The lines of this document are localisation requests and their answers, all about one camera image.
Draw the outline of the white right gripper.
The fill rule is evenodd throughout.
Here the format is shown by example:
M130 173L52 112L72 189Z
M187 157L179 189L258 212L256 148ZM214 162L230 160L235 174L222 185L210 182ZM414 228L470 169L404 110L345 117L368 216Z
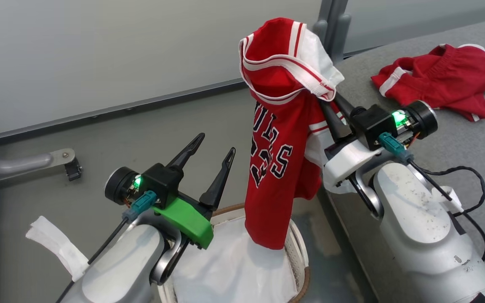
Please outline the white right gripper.
M331 102L319 101L325 121L335 142L325 150L328 161L323 174L336 185L371 160L388 152L403 165L411 165L414 156L408 151L416 140L422 140L438 129L435 111L423 101L389 112L379 105L369 109L354 107L340 93L334 102L345 117L345 125Z

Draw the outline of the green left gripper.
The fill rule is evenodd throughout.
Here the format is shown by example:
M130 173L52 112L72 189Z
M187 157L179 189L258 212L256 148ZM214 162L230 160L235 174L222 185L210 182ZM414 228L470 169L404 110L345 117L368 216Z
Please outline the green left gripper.
M199 133L168 164L167 167L150 167L139 174L128 167L116 169L106 181L104 195L118 205L125 205L123 222L132 223L147 210L161 215L196 246L207 249L213 240L213 228L209 219L200 213L190 200L179 193L183 168L205 138ZM208 190L200 196L200 205L217 210L235 158L232 147L221 162L221 170Z

